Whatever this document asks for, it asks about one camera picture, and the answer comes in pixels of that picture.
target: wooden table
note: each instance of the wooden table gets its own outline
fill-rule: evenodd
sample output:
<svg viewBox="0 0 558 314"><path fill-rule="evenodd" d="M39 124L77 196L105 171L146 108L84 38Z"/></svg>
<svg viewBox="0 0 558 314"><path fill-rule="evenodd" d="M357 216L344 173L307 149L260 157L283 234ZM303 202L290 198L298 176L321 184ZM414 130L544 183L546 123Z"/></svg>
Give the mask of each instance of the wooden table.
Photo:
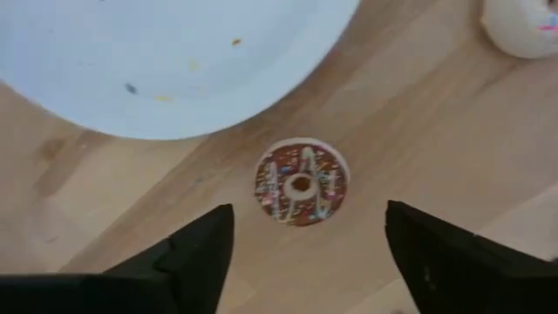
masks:
<svg viewBox="0 0 558 314"><path fill-rule="evenodd" d="M558 254L558 58L502 54L479 16L477 0L363 0L305 83L191 140L86 131L1 87L0 271L101 271L225 202L237 232L222 313L416 312L384 238L388 199ZM252 197L260 154L294 136L352 170L344 207L304 229Z"/></svg>

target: paper plate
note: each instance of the paper plate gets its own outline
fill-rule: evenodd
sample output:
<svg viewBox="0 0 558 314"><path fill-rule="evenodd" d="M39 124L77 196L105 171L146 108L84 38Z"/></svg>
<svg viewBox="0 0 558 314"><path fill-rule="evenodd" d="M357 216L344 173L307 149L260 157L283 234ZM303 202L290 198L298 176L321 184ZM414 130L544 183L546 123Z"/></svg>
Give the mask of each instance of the paper plate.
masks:
<svg viewBox="0 0 558 314"><path fill-rule="evenodd" d="M3 0L0 77L124 137L211 133L271 106L337 41L358 0Z"/></svg>

